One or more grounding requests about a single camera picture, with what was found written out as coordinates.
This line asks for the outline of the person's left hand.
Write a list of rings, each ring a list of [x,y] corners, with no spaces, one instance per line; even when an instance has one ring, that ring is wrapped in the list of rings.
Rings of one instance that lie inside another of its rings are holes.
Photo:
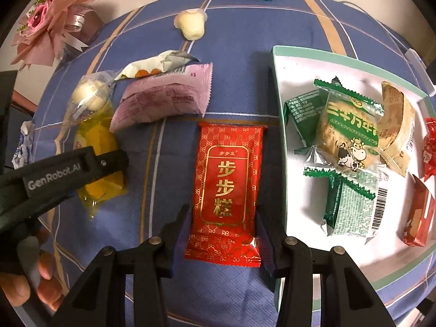
[[[35,249],[23,262],[27,265],[26,275],[1,272],[1,289],[12,307],[19,307],[29,300],[33,292],[49,310],[56,312],[65,295],[56,275],[57,267],[52,253],[41,247],[50,238],[50,232],[42,226],[35,235],[38,240],[38,254]]]

